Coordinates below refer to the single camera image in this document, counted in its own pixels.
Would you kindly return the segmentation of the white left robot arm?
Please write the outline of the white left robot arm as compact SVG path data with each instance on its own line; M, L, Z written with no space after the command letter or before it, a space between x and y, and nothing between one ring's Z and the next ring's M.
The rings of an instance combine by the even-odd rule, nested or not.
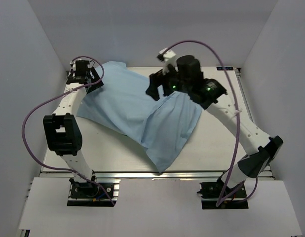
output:
M48 148L67 164L75 182L84 182L82 191L88 197L97 195L99 185L92 181L94 172L81 151L82 133L76 115L83 98L103 86L102 77L94 68L96 62L95 59L86 56L70 62L71 68L67 75L64 95L61 96L55 111L43 118Z

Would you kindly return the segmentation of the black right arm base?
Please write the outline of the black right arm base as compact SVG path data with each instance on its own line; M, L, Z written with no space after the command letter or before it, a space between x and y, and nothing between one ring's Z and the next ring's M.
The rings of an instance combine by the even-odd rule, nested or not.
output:
M229 189L226 187L222 195L222 201L219 206L216 206L219 200L223 183L220 180L215 182L200 182L199 191L196 193L201 198L201 205L203 210L240 210L248 209L247 192L244 183L237 185L235 188Z

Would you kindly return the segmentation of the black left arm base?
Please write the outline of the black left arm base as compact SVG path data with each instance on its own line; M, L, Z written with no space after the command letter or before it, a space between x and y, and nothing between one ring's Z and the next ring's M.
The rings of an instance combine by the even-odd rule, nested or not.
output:
M76 182L69 179L71 185L67 206L71 207L113 207L117 197L114 195L114 183L99 183L107 194L97 185L89 182Z

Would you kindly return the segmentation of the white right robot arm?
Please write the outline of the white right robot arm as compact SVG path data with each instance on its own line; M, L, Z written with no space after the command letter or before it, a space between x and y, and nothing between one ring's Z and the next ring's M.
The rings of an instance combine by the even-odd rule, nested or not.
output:
M163 68L149 76L150 84L146 94L159 100L158 87L163 88L163 95L174 92L187 94L190 99L204 110L216 117L239 142L246 155L237 162L231 173L225 173L218 183L218 193L229 197L235 187L248 178L256 178L274 159L283 144L279 136L270 137L260 130L246 115L236 109L227 90L215 79L206 79L199 61L192 55L176 58L175 56L158 56L164 63Z

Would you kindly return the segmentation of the blue green satin pillowcase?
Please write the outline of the blue green satin pillowcase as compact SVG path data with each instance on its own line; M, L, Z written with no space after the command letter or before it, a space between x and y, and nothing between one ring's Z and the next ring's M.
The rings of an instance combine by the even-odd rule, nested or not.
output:
M77 116L128 136L164 172L189 140L203 109L180 92L153 100L146 94L148 78L123 62L110 61L96 71L104 74L103 86L84 97Z

